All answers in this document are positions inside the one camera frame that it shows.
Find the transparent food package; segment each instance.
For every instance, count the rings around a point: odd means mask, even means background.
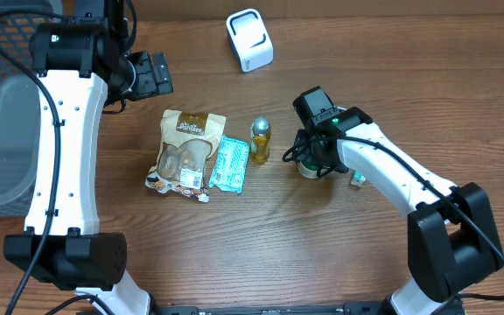
[[[161,148],[145,185],[159,193],[174,191],[209,202],[206,161],[217,151],[226,118],[167,109],[161,120]]]

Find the snack packet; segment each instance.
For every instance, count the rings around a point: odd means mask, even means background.
[[[248,143],[223,136],[217,161],[209,179],[209,188],[217,186],[223,192],[241,194],[249,153]]]
[[[145,185],[159,193],[174,191],[209,202],[206,160],[216,151],[227,118],[167,109],[161,120],[161,148]]]

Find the teal packet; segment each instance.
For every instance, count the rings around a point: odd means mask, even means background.
[[[248,143],[223,136],[217,161],[209,178],[209,188],[217,186],[223,192],[242,193],[249,153]]]

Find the cable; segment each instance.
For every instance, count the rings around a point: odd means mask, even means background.
[[[51,13],[51,12],[46,12],[43,10],[7,10],[0,12],[0,18],[6,17],[9,15],[14,15],[14,14],[39,14],[42,16],[50,17],[50,18],[63,18],[59,14]],[[9,306],[7,307],[7,311],[5,312],[6,315],[10,315],[13,313],[13,310],[15,308],[15,305],[17,305],[17,301],[20,298],[21,293],[25,289],[26,283],[28,282],[29,277],[31,276],[32,270],[34,269],[34,266],[38,262],[40,256],[42,255],[42,250],[44,248],[44,245],[46,244],[46,240],[48,238],[48,235],[50,234],[50,227],[52,226],[52,220],[53,220],[53,215],[54,215],[54,210],[55,210],[55,203],[56,203],[56,192],[58,188],[58,179],[60,176],[60,156],[61,156],[61,142],[60,142],[60,117],[58,116],[58,110],[56,109],[56,105],[53,102],[52,97],[50,96],[50,92],[46,89],[44,84],[39,80],[39,78],[36,77],[28,68],[23,66],[21,63],[13,59],[7,52],[4,51],[4,49],[0,46],[0,55],[2,55],[5,59],[7,59],[13,66],[17,67],[21,72],[23,72],[27,77],[29,77],[40,89],[44,97],[48,101],[48,106],[50,107],[50,110],[52,111],[52,119],[53,119],[53,134],[55,138],[55,145],[54,145],[54,160],[53,160],[53,175],[52,175],[52,186],[51,186],[51,191],[50,191],[50,203],[48,205],[48,210],[46,212],[46,220],[45,220],[45,225],[44,225],[44,231],[42,232],[42,237],[40,239],[40,243],[38,244],[38,248],[36,249],[36,252],[34,253],[34,256],[32,257],[31,264],[29,265],[28,269],[24,272],[23,278],[21,279],[20,283],[18,284],[17,289],[15,290],[15,294],[13,295],[13,298],[9,302]]]
[[[129,7],[129,12],[131,12],[131,17],[133,18],[133,28],[131,29],[131,34],[129,35],[129,38],[126,40],[126,42],[122,46],[122,51],[127,52],[133,44],[136,42],[136,35],[137,35],[137,15],[136,15],[136,8],[133,6],[133,3],[131,0],[125,0],[126,4]]]
[[[84,299],[88,299],[88,302],[90,304],[97,303],[107,315],[114,315],[112,310],[110,310],[110,308],[106,304],[104,304],[104,302],[102,302],[102,300],[99,299],[95,294],[83,294],[83,295],[79,295],[77,297],[71,297],[66,302],[52,308],[52,310],[49,311],[48,313],[46,313],[45,315],[53,315],[53,314],[63,310],[64,308],[68,307],[69,305],[71,305],[75,302],[84,300]]]
[[[416,172],[406,161],[404,161],[401,157],[399,157],[395,152],[393,152],[391,149],[385,147],[384,145],[380,143],[376,143],[367,139],[363,138],[358,138],[354,136],[322,136],[322,137],[317,137],[313,138],[309,141],[305,141],[302,143],[298,143],[293,145],[290,149],[288,149],[284,154],[283,154],[283,161],[288,162],[291,161],[293,156],[289,156],[294,150],[298,148],[302,148],[305,146],[310,146],[311,144],[315,144],[318,142],[326,142],[326,141],[337,141],[337,140],[345,140],[345,141],[353,141],[361,144],[367,144],[375,147],[378,150],[386,152],[388,155],[390,155],[394,160],[396,160],[400,165],[402,165],[408,172],[416,178],[419,182],[423,184],[423,186],[426,189],[429,189],[432,193],[434,193],[437,197],[440,198],[442,202],[444,202],[449,208],[454,210],[462,219],[462,221],[469,226],[473,232],[478,234],[484,241],[486,241],[487,245],[491,248],[491,250],[501,259],[501,261],[504,264],[504,254],[495,246],[495,244],[483,233],[483,231],[478,227],[473,220],[468,218],[468,216],[460,210],[457,206],[455,206],[450,199],[448,199],[446,196],[444,196],[439,190],[437,190],[429,180],[423,178],[423,176],[419,175],[419,173]],[[487,301],[504,301],[504,295],[502,296],[492,296],[492,295],[483,295],[483,294],[476,294],[476,293],[463,293],[463,294],[456,294],[456,298],[477,298],[477,299],[483,299]]]

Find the silver lid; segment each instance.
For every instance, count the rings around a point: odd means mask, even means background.
[[[267,135],[270,131],[270,121],[264,116],[257,117],[252,123],[252,132],[255,135]]]

